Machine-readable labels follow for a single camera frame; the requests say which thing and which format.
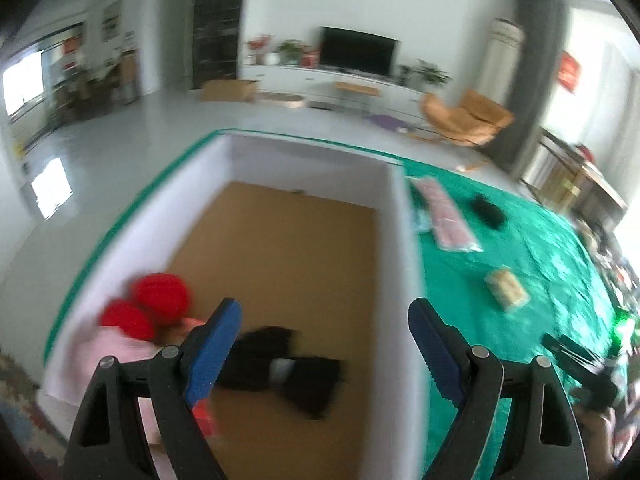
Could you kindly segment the black earmuffs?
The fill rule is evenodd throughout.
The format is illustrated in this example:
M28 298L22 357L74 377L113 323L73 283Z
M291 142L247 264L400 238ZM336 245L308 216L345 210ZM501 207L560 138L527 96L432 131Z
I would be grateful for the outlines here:
M234 342L216 385L233 391L279 391L312 419L322 419L344 379L343 363L324 356L293 356L295 332L265 326Z

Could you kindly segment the brown cardboard box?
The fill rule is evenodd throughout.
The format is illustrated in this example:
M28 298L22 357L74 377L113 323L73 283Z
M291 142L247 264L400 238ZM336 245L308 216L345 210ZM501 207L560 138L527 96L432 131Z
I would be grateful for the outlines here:
M203 102L252 102L258 82L250 79L213 79L201 88Z

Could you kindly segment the white cardboard box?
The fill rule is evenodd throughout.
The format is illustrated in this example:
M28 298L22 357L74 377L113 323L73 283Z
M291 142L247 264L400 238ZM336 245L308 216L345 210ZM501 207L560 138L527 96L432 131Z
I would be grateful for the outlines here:
M37 394L62 434L84 391L81 341L111 299L160 271L189 285L193 315L232 297L244 330L292 328L297 353L346 367L322 420L273 392L216 389L212 448L229 478L420 477L425 372L407 310L422 278L397 159L236 130L188 148L117 219L63 301Z

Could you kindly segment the black fuzzy item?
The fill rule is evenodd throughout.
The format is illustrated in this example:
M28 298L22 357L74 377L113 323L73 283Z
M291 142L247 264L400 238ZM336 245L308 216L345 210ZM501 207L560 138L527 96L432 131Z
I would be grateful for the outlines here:
M470 207L474 214L493 230L500 230L506 223L506 213L485 195L475 195L470 200Z

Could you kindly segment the pink packaged item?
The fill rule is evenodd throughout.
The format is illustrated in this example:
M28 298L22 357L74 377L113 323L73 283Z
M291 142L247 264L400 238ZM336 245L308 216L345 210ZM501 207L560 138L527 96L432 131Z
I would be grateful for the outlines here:
M439 180L411 178L431 217L436 245L446 252L482 252L480 242Z

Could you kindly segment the white tv cabinet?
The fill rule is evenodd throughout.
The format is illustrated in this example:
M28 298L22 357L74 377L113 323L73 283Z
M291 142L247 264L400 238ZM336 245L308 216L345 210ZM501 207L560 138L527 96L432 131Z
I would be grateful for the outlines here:
M295 93L309 102L400 118L421 116L422 93L388 81L332 70L294 66L242 65L242 79L256 80L265 92Z

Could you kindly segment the red flower arrangement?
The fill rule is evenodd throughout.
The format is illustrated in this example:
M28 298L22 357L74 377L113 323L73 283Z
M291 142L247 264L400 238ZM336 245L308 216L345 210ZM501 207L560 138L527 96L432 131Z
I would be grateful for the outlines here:
M264 64L265 56L269 53L272 40L273 40L272 35L259 35L247 40L247 42L245 43L246 45L245 63L247 65Z

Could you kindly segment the white standing air conditioner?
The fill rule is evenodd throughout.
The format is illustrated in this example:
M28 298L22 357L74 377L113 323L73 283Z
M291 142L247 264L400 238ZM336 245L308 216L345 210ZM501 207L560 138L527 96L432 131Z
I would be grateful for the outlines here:
M489 41L475 90L500 105L506 104L515 77L525 32L505 18L491 23Z

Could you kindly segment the wooden shelf rack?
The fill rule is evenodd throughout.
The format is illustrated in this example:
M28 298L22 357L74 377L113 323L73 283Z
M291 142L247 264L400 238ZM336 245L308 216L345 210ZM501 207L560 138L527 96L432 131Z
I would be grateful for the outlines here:
M521 182L542 206L605 231L613 231L627 212L622 196L585 153L544 129Z

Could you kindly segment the green tablecloth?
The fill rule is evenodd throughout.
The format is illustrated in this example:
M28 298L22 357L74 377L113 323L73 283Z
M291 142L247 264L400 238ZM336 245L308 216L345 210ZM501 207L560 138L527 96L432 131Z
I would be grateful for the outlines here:
M194 143L68 293L67 479L585 479L541 339L628 335L562 218L264 132Z

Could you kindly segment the red pompom earmuffs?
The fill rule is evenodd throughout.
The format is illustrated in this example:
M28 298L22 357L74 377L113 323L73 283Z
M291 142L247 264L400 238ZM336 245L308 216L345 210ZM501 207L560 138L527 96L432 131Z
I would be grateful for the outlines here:
M118 328L126 336L153 341L160 330L181 323L189 313L189 286L176 274L153 273L137 278L128 296L112 299L99 316L99 326Z

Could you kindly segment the tissue pack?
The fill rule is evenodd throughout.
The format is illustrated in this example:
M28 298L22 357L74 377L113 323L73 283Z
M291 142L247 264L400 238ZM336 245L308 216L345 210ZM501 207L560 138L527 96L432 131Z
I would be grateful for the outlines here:
M514 312L529 303L528 292L509 268L493 270L485 283L503 312Z

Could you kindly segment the potted green plant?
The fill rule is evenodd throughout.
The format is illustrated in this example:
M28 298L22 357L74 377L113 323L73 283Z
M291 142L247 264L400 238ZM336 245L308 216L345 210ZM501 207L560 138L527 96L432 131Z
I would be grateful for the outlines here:
M398 81L407 88L423 91L427 87L444 88L451 77L436 64L416 60L398 66Z

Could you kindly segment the black television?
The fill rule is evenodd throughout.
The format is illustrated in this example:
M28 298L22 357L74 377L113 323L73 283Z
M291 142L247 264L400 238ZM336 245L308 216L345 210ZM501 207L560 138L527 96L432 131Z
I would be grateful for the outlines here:
M399 41L358 30L323 26L319 61L322 68L347 70L388 78L393 71Z

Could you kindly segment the orange lounge chair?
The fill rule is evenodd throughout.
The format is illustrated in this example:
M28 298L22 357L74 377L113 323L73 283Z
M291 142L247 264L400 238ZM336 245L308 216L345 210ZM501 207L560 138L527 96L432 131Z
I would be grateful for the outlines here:
M510 110L472 89L456 107L448 107L434 93L425 93L420 111L436 133L467 148L491 142L514 121Z

